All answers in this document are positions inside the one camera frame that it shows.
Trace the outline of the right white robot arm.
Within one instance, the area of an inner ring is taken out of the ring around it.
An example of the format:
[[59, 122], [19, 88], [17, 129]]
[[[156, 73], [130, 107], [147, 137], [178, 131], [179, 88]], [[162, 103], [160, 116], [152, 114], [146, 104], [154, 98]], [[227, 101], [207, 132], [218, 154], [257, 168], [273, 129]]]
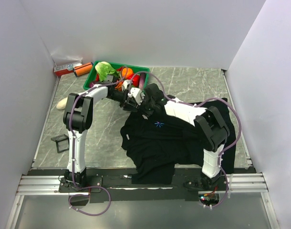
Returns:
[[187, 104], [176, 97], [169, 97], [155, 83], [146, 86], [141, 97], [140, 108], [147, 115], [156, 113], [172, 117], [194, 128], [203, 149], [200, 185], [206, 190], [212, 190], [217, 186], [221, 176], [223, 150], [230, 136], [230, 130], [220, 111], [214, 106], [205, 108], [198, 104]]

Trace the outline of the black t-shirt garment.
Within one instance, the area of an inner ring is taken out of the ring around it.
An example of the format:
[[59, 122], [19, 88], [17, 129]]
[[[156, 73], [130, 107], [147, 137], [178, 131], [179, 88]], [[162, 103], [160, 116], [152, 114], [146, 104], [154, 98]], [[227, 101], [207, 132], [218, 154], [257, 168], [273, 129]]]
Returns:
[[203, 165], [203, 148], [195, 128], [176, 117], [131, 113], [120, 130], [122, 148], [137, 173], [133, 184], [170, 184], [175, 164]]

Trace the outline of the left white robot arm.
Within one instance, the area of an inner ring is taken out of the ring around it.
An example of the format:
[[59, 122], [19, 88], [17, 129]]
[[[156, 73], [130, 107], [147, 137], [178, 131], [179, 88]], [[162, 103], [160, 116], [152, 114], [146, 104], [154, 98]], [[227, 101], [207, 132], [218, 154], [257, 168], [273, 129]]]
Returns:
[[64, 179], [75, 191], [81, 192], [87, 187], [85, 141], [93, 122], [94, 104], [109, 98], [119, 102], [123, 110], [137, 112], [144, 99], [144, 93], [139, 87], [133, 86], [136, 76], [137, 73], [130, 79], [124, 76], [120, 80], [109, 76], [106, 81], [98, 82], [82, 93], [68, 95], [63, 123], [69, 134], [69, 162]]

